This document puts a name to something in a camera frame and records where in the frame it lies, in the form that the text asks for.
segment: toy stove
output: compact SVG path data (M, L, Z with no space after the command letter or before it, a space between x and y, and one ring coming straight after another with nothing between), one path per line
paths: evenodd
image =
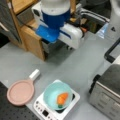
M43 101L44 92L36 99L33 107L37 111L37 113L45 120L63 120L80 99L80 95L73 89L71 90L73 93L72 102L67 108L63 110L52 110L48 108L45 102Z

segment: pink pan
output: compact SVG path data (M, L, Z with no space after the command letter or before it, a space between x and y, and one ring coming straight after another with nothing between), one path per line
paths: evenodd
M28 103L34 95L34 80L40 75L36 69L27 80L15 82L7 91L7 98L10 103L22 106Z

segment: stove burner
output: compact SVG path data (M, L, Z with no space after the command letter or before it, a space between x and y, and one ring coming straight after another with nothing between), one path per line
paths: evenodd
M61 114L62 112L64 112L65 109L63 109L63 110L56 110L56 112L58 112L58 113Z

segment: pan handle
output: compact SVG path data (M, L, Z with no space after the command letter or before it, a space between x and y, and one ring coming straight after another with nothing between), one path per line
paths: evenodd
M29 79L35 80L40 75L40 70L36 69L30 76Z

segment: gray countertop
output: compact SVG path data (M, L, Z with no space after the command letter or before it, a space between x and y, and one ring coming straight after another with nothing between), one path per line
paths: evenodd
M89 33L78 50L68 51L65 46L56 50L46 62L29 52L8 43L0 49L0 81L10 87L15 81L26 79L35 69L41 76L34 82L35 95L27 106L37 115L32 105L47 85L56 79L69 84L81 96L74 111L66 120L109 120L89 104L89 88L94 76L102 74L109 66L104 53L111 42Z

